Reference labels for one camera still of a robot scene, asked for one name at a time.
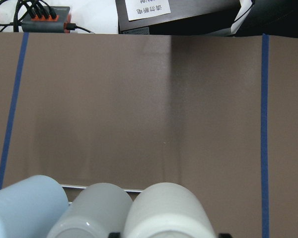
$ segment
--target paper sign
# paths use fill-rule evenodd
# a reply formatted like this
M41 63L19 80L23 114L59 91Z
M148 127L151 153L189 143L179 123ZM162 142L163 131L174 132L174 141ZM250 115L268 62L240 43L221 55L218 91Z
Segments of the paper sign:
M138 20L171 13L168 0L125 0L128 20Z

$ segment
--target white paper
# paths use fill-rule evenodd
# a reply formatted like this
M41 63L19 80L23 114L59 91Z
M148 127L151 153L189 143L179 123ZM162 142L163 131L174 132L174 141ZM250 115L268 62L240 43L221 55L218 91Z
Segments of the white paper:
M252 1L251 0L239 0L239 1L240 1L241 9L239 10L239 12L238 12L238 14L237 14L237 16L236 16L235 19L238 19L240 16L242 16L242 14L244 14L249 9L249 7L252 5ZM232 24L232 26L231 26L231 34L235 34L238 31L238 29L240 28L240 26L242 25L242 23L246 19L247 15L251 12L251 10L248 11L237 22L235 22L235 23Z
M128 20L138 20L171 13L168 0L125 0Z

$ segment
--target metal bar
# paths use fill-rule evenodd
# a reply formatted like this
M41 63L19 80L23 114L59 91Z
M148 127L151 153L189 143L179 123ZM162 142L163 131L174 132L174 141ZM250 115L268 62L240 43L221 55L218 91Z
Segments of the metal bar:
M61 184L63 188L74 188L74 189L85 189L88 186L82 186L82 185L71 185L71 184ZM123 189L125 192L129 193L141 193L143 190L142 189Z

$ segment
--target cylindrical cup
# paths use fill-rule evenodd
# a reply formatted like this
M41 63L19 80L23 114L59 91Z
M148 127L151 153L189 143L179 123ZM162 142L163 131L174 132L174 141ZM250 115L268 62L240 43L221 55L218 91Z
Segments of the cylindrical cup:
M163 182L145 189L129 211L122 238L215 238L196 196Z
M107 238L122 232L131 205L120 187L96 183L78 195L47 238Z
M8 186L0 190L0 238L46 238L68 206L63 188L47 176Z

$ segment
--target blue tape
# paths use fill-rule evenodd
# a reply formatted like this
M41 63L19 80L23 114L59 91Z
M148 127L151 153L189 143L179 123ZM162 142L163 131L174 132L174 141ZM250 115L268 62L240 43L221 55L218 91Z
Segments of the blue tape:
M16 68L16 74L15 74L15 80L14 80L14 86L13 86L13 92L12 92L12 99L11 99L11 103L10 103L9 116L8 116L8 121L6 124L3 149L2 149L2 155L1 155L0 190L2 189L2 185L3 185L4 173L5 173L6 162L7 162L7 158L8 158L11 134L12 134L14 114L15 114L16 103L17 103L18 94L19 94L19 88L20 88L20 82L21 82L21 76L22 76L22 70L23 70L23 63L24 63L26 47L28 44L28 39L29 39L29 33L23 33L23 39L22 39L22 43L21 43L18 65Z
M268 187L268 63L269 36L262 41L262 95L261 95L261 182L262 182L262 238L269 238L269 187Z

